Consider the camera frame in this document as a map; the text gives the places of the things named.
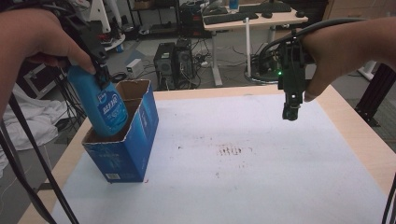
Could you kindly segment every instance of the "blue cardboard box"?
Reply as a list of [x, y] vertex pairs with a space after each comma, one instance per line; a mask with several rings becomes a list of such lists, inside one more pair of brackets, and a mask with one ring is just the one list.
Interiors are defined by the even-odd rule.
[[137, 80], [116, 89], [128, 110], [127, 124], [110, 137], [90, 129], [82, 145], [108, 182], [142, 182], [159, 121], [152, 87], [149, 80]]

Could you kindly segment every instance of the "gray floor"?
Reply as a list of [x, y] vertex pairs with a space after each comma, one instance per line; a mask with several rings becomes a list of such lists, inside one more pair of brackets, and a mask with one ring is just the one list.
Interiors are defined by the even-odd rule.
[[[219, 51], [219, 68], [224, 85], [223, 88], [254, 85], [246, 81], [243, 76], [246, 66], [244, 64], [246, 60], [246, 56], [244, 55], [246, 52], [246, 39], [241, 33], [238, 34], [235, 32], [232, 35], [228, 33], [219, 35], [217, 47]], [[252, 52], [256, 52], [259, 48], [262, 40], [265, 39], [263, 36], [266, 36], [265, 31], [259, 30], [252, 32]], [[125, 42], [123, 53], [117, 53], [113, 50], [109, 52], [109, 71], [112, 74], [126, 72], [125, 64], [136, 57], [144, 57], [144, 65], [153, 64], [152, 58], [158, 48], [158, 44], [175, 41], [175, 39], [157, 39], [142, 40], [140, 42]], [[211, 49], [210, 39], [206, 40], [206, 45]], [[205, 44], [200, 42], [196, 45], [193, 52], [194, 54], [206, 54]], [[211, 58], [206, 57], [206, 60], [210, 62]], [[314, 70], [315, 66], [308, 66], [306, 70], [307, 75], [312, 75]], [[153, 71], [152, 67], [146, 70], [147, 73], [151, 71]], [[201, 77], [200, 88], [214, 88], [215, 83], [209, 68], [201, 68], [198, 74]], [[152, 79], [154, 89], [156, 88], [157, 80], [154, 73], [149, 73], [142, 78]], [[359, 76], [358, 73], [353, 73], [350, 76], [338, 78], [332, 85], [345, 99], [359, 99], [369, 85], [369, 81]], [[52, 91], [46, 97], [49, 99], [62, 99], [57, 91]], [[390, 91], [387, 99], [396, 106], [395, 87]], [[45, 160], [48, 162], [49, 167], [53, 167], [62, 156], [65, 148], [66, 144], [55, 144], [54, 141], [52, 141], [40, 147], [40, 150]], [[29, 182], [34, 188], [37, 188], [45, 180], [45, 175], [39, 166], [38, 160], [35, 158], [35, 153], [33, 150], [25, 150], [20, 152], [20, 156]], [[29, 199], [25, 191], [18, 180], [15, 179], [15, 175], [8, 166], [4, 171], [3, 178], [0, 179], [0, 223], [17, 223], [28, 204]]]

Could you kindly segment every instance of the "white paper sheet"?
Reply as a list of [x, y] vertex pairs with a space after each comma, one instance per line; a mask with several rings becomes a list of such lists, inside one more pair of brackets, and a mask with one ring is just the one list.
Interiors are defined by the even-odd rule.
[[84, 153], [64, 195], [84, 224], [379, 223], [386, 196], [320, 106], [291, 122], [283, 102], [159, 101], [143, 183], [107, 183]]

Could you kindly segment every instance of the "cardboard box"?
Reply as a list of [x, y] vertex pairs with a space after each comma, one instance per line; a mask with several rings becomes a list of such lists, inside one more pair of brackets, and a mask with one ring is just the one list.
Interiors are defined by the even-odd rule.
[[154, 6], [154, 0], [134, 1], [134, 10], [147, 9]]
[[110, 137], [90, 129], [82, 145], [108, 182], [142, 182], [159, 121], [152, 87], [138, 80], [122, 81], [116, 89], [128, 110], [127, 124]]

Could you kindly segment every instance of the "robotic arm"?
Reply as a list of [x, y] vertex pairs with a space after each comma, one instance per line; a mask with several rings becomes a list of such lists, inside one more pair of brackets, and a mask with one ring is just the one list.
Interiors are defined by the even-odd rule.
[[314, 63], [301, 44], [301, 37], [318, 29], [347, 22], [362, 21], [362, 19], [335, 19], [321, 21], [308, 26], [300, 32], [293, 31], [267, 46], [260, 52], [258, 70], [260, 74], [272, 72], [277, 74], [277, 87], [285, 92], [285, 104], [282, 118], [296, 120], [298, 109], [303, 103], [303, 93], [309, 80], [305, 80], [305, 66]]

